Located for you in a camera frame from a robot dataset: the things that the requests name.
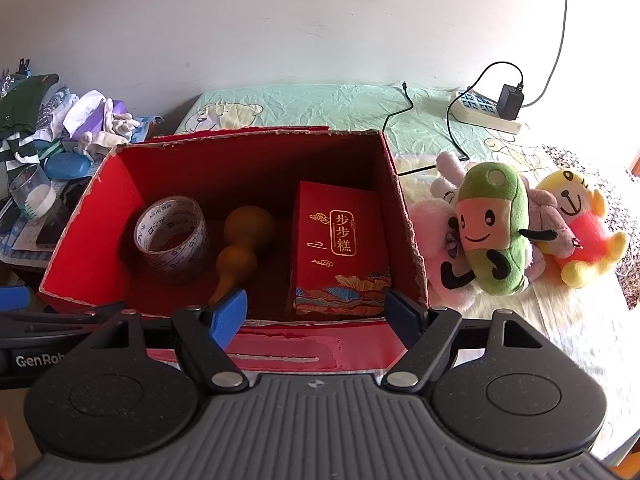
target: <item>mint green bedsheet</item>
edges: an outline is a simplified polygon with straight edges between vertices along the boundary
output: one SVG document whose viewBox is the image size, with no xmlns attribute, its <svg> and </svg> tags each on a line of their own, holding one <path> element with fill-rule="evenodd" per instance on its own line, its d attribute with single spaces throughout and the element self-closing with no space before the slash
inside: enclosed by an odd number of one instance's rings
<svg viewBox="0 0 640 480">
<path fill-rule="evenodd" d="M 454 150 L 445 113 L 450 92 L 409 88 L 415 108 L 393 117 L 386 128 L 399 171 L 432 163 Z M 408 106 L 401 88 L 372 85 L 269 85 L 205 92 L 176 133 L 244 126 L 327 125 L 332 130 L 379 130 L 386 115 Z M 524 126 L 517 135 L 459 123 L 451 129 L 472 160 L 499 160 L 537 182 L 552 163 Z"/>
</svg>

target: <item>red cardboard box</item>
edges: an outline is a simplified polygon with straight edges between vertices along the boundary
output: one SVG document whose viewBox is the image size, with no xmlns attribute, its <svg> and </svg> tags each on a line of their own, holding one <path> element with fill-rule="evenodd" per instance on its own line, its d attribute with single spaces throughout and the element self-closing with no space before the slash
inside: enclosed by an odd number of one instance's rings
<svg viewBox="0 0 640 480">
<path fill-rule="evenodd" d="M 167 315 L 206 304 L 216 288 L 223 223 L 254 204 L 276 219 L 276 238 L 244 285 L 249 316 L 226 349 L 244 370 L 347 371 L 388 367 L 404 351 L 383 319 L 294 322 L 287 311 L 292 215 L 301 180 L 378 194 L 394 287 L 426 302 L 417 252 L 385 139 L 377 132 L 304 130 L 228 133 L 150 142 L 109 154 L 89 184 L 52 256 L 40 293 L 60 312 L 125 301 Z M 169 285 L 147 267 L 133 226 L 153 202 L 196 199 L 207 220 L 212 264 L 193 282 Z"/>
<path fill-rule="evenodd" d="M 293 221 L 295 313 L 381 315 L 391 273 L 378 194 L 300 182 Z"/>
</svg>

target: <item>cluttered table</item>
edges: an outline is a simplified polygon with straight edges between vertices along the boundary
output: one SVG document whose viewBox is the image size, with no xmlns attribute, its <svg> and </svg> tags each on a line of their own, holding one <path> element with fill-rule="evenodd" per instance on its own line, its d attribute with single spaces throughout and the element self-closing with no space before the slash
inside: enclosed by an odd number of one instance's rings
<svg viewBox="0 0 640 480">
<path fill-rule="evenodd" d="M 30 164 L 40 164 L 56 194 L 64 199 L 69 183 L 93 176 L 111 146 L 142 142 L 162 119 L 133 118 L 124 102 L 97 90 L 78 96 L 57 74 L 31 75 L 28 65 L 29 60 L 21 60 L 18 71 L 6 69 L 2 74 L 0 160 L 6 170 L 2 168 L 0 178 L 6 181 L 6 193 L 0 198 L 6 219 L 0 234 L 0 260 L 18 269 L 43 272 L 55 243 L 39 244 L 38 236 L 50 214 L 39 218 L 28 218 L 24 210 L 20 214 L 11 203 L 8 184 Z"/>
</svg>

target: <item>cartoon bear print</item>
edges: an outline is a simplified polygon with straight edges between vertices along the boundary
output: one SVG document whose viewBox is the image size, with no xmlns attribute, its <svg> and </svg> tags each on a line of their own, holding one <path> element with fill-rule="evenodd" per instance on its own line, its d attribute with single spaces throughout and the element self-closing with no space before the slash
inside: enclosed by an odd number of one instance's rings
<svg viewBox="0 0 640 480">
<path fill-rule="evenodd" d="M 516 143 L 516 136 L 497 130 L 487 130 L 491 137 L 484 140 L 484 145 L 491 150 L 495 162 L 503 162 L 513 166 L 515 170 L 532 181 L 535 186 L 551 173 L 548 167 L 548 156 L 539 146 L 526 146 Z"/>
<path fill-rule="evenodd" d="M 211 103 L 203 106 L 184 124 L 182 134 L 207 130 L 237 130 L 250 126 L 263 110 L 257 104 Z"/>
</svg>

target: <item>power strip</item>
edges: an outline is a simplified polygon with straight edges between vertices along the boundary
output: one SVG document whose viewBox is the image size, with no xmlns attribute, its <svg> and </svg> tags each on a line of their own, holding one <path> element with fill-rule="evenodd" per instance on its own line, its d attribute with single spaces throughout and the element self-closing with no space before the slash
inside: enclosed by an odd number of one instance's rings
<svg viewBox="0 0 640 480">
<path fill-rule="evenodd" d="M 464 90 L 456 90 L 452 100 L 462 93 Z M 510 134 L 517 134 L 522 127 L 521 123 L 501 118 L 494 103 L 472 91 L 464 94 L 453 103 L 451 113 L 462 123 L 484 126 Z"/>
</svg>

